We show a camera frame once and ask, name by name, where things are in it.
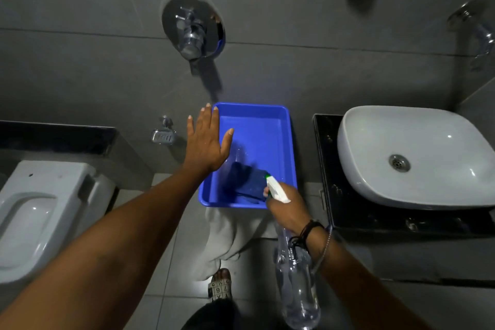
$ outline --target white toilet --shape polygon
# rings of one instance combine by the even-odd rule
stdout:
[[[114,189],[85,163],[21,161],[0,191],[0,283],[45,267],[105,214]]]

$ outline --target white sink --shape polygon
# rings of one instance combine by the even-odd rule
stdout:
[[[355,107],[343,117],[337,145],[352,187],[378,204],[429,210],[495,205],[495,152],[458,114]]]

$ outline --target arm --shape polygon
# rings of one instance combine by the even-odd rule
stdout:
[[[281,186],[291,202],[283,204],[272,198],[268,200],[267,206],[280,225],[299,235],[311,217],[297,189],[284,183],[281,183]],[[306,245],[314,261],[323,253],[327,238],[328,233],[321,227],[315,227],[309,233]],[[356,328],[429,329],[417,315],[388,292],[375,276],[333,239],[325,253],[320,272],[347,308]]]
[[[188,118],[184,165],[149,192],[83,233],[0,316],[14,330],[119,329],[138,305],[184,208],[229,155],[233,129],[218,142],[218,109]]]

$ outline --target black marble vanity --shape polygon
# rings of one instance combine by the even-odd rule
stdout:
[[[493,208],[409,210],[378,205],[360,196],[347,181],[337,152],[342,118],[326,114],[313,117],[328,217],[340,234],[394,241],[495,235]]]

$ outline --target white cloth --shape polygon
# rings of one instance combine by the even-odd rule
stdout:
[[[220,268],[221,260],[237,260],[239,251],[253,238],[276,239],[275,224],[266,209],[207,208],[210,235],[192,270],[195,281],[204,281]]]

